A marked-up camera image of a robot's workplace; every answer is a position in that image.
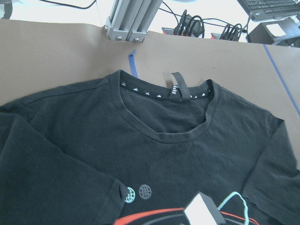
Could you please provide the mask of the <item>aluminium frame post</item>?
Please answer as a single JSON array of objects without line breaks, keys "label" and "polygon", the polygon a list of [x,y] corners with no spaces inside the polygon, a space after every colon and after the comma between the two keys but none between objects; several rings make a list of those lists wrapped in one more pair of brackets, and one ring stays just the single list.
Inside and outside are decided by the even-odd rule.
[{"label": "aluminium frame post", "polygon": [[104,25],[110,40],[143,42],[162,0],[116,0]]}]

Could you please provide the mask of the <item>black graphic t-shirt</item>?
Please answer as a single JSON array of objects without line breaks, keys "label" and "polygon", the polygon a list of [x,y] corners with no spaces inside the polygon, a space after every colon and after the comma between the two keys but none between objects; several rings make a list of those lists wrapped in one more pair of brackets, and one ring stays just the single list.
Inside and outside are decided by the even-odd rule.
[{"label": "black graphic t-shirt", "polygon": [[189,99],[120,70],[0,108],[3,225],[187,225],[238,192],[262,225],[300,222],[285,122],[212,80]]}]

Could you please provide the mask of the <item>black keyboard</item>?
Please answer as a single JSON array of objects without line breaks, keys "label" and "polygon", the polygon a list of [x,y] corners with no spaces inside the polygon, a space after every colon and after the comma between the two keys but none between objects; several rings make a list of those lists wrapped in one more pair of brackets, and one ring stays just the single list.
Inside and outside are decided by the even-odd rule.
[{"label": "black keyboard", "polygon": [[299,0],[238,0],[238,3],[251,14],[253,21],[279,19],[300,12]]}]

